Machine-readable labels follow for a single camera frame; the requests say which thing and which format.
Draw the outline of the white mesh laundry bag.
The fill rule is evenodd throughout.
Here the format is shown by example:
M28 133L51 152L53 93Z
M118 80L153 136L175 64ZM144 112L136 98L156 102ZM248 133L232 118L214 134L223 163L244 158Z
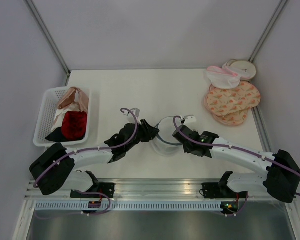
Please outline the white mesh laundry bag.
M159 133L150 144L153 150L161 156L173 156L182 148L182 144L173 137L176 130L173 119L173 116L165 117L155 126L159 129Z

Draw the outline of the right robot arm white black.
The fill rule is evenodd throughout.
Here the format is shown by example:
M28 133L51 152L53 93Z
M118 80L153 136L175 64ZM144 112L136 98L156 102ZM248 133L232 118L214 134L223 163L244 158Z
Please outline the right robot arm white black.
M283 203L292 203L300 184L300 168L284 150L262 152L233 145L231 142L204 131L199 134L181 125L173 137L182 144L186 154L228 161L250 170L249 173L227 171L218 183L218 192L225 198L234 193L268 193Z

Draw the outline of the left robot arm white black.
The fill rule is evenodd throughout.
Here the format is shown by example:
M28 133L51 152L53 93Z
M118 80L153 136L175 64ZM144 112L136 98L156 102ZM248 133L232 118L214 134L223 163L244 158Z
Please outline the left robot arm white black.
M94 198L101 189L100 182L90 170L83 168L115 163L137 144L154 140L159 132L158 127L142 119L138 124L126 124L100 147L66 148L55 143L30 166L35 180L33 186L44 196L63 190L70 191L73 198L82 195Z

